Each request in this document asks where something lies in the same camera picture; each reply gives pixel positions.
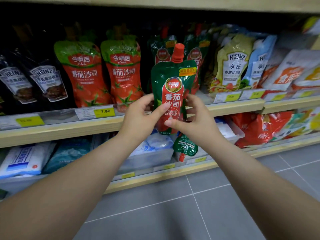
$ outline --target hand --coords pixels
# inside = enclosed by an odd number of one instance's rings
[[[210,147],[212,143],[218,140],[225,140],[224,136],[220,133],[216,122],[209,110],[200,98],[195,95],[188,94],[187,106],[192,107],[187,109],[187,114],[194,114],[187,118],[191,123],[182,122],[178,120],[167,120],[165,125],[177,129],[185,134],[191,141],[204,150]]]
[[[170,104],[165,103],[158,106],[150,115],[146,115],[145,110],[153,100],[153,94],[145,95],[132,103],[125,113],[118,135],[130,138],[136,147],[146,140],[160,117],[170,107]]]

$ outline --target fingernail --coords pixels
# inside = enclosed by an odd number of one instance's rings
[[[165,110],[168,110],[168,109],[170,108],[170,106],[171,106],[171,105],[170,105],[169,103],[165,103],[165,104],[164,104]]]
[[[171,120],[166,120],[166,121],[164,122],[164,125],[170,127],[170,126],[172,125],[172,121],[171,121]]]

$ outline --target forearm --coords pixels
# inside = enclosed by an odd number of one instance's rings
[[[72,239],[135,147],[129,138],[116,136],[4,200],[0,203],[3,238]]]
[[[267,239],[316,239],[320,203],[222,139],[204,148]]]

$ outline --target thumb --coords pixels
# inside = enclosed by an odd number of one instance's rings
[[[164,122],[164,124],[166,126],[169,126],[169,127],[173,128],[173,129],[181,131],[183,134],[186,134],[187,130],[188,130],[188,123],[182,122],[182,121],[179,121],[179,120],[166,120]]]
[[[169,103],[164,103],[158,108],[156,108],[149,116],[154,121],[154,123],[157,123],[157,121],[160,119],[160,117],[170,108]]]

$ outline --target floor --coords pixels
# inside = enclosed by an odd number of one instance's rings
[[[320,201],[320,144],[258,160]],[[104,195],[74,240],[265,239],[219,168]]]

